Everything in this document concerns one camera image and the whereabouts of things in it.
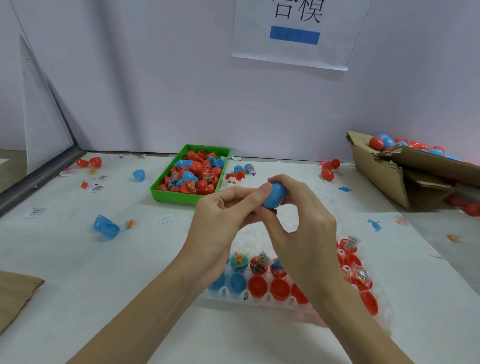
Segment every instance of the torn cardboard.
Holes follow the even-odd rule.
[[[409,167],[434,176],[480,187],[480,166],[422,152],[406,146],[395,146],[389,152],[378,152],[369,146],[372,138],[371,135],[367,134],[347,132],[347,139],[350,143],[356,144],[380,158],[395,162],[402,167]]]
[[[453,187],[441,179],[385,160],[368,146],[371,136],[348,132],[357,169],[380,191],[409,210],[424,210],[449,196]]]
[[[0,334],[44,283],[41,278],[0,270]]]

